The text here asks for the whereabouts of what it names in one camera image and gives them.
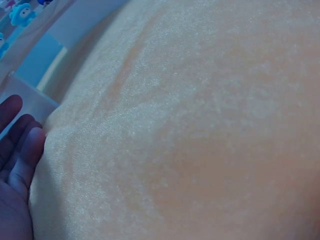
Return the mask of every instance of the palm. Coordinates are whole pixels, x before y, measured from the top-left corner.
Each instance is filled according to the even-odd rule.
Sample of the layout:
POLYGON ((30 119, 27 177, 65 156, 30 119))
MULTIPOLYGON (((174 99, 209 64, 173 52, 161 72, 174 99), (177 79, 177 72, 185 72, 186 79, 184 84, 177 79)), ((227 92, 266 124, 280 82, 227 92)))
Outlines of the palm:
MULTIPOLYGON (((0 131, 22 107, 18 96, 0 105, 0 131)), ((23 115, 0 140, 0 239, 32 240, 29 188, 41 158, 45 135, 40 123, 23 115)))

